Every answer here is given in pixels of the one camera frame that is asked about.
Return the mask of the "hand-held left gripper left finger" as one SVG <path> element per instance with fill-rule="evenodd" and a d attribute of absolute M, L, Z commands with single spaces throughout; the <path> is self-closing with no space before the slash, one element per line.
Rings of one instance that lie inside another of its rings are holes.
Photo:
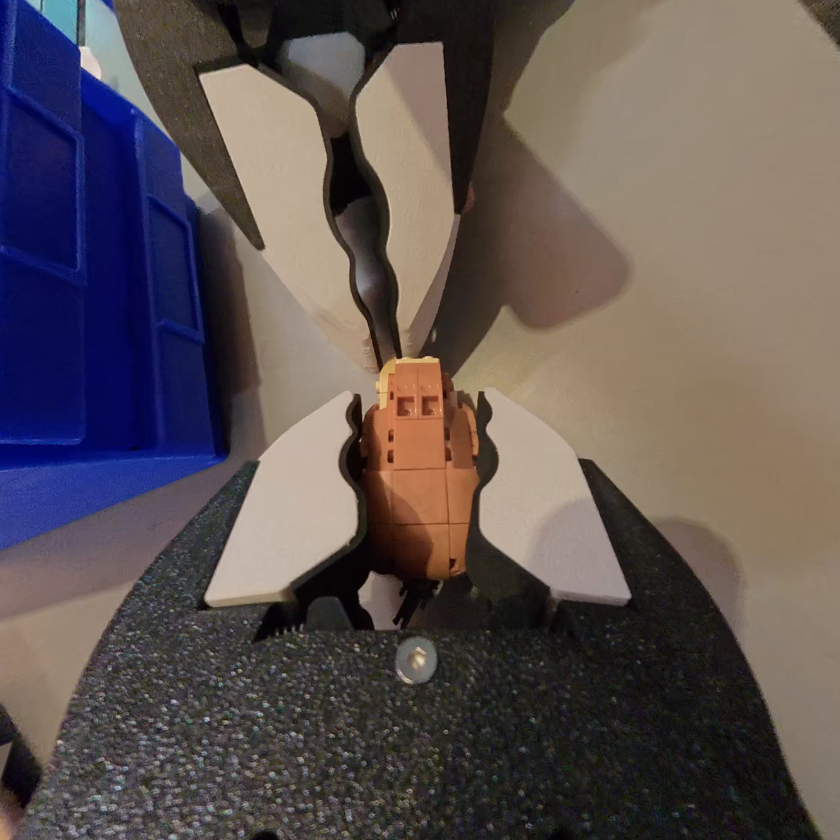
<path fill-rule="evenodd" d="M 295 591 L 361 539 L 363 501 L 348 458 L 361 397 L 341 392 L 259 458 L 204 603 L 290 603 Z"/>

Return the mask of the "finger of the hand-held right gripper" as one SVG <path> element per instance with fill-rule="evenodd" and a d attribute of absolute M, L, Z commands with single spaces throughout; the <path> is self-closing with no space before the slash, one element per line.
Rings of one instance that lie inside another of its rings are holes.
<path fill-rule="evenodd" d="M 417 356 L 432 331 L 455 250 L 444 46 L 394 46 L 353 95 L 354 149 L 371 181 L 395 349 Z"/>
<path fill-rule="evenodd" d="M 248 64 L 198 79 L 266 263 L 328 340 L 361 368 L 378 371 L 354 255 L 329 206 L 333 157 L 314 103 L 277 74 Z"/>

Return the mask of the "blue plastic bin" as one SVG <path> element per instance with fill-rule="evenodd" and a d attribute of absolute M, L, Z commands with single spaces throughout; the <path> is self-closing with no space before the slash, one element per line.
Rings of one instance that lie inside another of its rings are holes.
<path fill-rule="evenodd" d="M 226 453 L 179 151 L 30 3 L 1 19 L 5 550 Z"/>

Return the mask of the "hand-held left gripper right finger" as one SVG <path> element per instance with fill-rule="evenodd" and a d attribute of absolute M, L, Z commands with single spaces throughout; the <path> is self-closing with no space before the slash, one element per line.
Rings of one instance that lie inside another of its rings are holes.
<path fill-rule="evenodd" d="M 474 553 L 488 547 L 503 560 L 474 560 L 474 582 L 492 600 L 535 580 L 556 601 L 624 606 L 631 592 L 581 462 L 543 420 L 496 388 L 476 401 L 484 424 L 479 454 L 489 475 L 476 496 Z"/>

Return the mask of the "orange and tan toy segment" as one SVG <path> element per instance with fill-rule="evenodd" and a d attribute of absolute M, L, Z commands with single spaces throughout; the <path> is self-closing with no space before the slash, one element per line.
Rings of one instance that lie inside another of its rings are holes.
<path fill-rule="evenodd" d="M 360 436 L 367 543 L 375 573 L 401 583 L 406 628 L 440 585 L 466 574 L 479 477 L 476 416 L 439 359 L 393 359 Z"/>

